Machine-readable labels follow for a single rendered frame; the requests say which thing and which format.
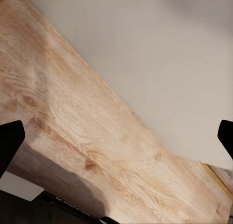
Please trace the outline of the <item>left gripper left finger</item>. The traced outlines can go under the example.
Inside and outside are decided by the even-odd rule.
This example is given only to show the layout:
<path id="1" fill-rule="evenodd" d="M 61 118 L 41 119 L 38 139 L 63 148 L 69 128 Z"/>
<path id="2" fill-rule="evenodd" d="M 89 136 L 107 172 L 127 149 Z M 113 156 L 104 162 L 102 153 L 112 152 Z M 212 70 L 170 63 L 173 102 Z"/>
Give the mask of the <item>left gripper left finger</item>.
<path id="1" fill-rule="evenodd" d="M 0 178 L 25 139 L 21 120 L 0 125 Z"/>

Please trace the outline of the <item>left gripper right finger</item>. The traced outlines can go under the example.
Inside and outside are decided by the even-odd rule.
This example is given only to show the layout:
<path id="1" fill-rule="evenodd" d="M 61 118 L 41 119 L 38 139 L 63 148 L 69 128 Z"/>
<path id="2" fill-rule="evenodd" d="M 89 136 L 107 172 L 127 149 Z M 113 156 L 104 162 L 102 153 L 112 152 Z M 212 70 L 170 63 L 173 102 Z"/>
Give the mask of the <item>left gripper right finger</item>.
<path id="1" fill-rule="evenodd" d="M 233 159 L 233 122 L 222 120 L 217 137 Z"/>

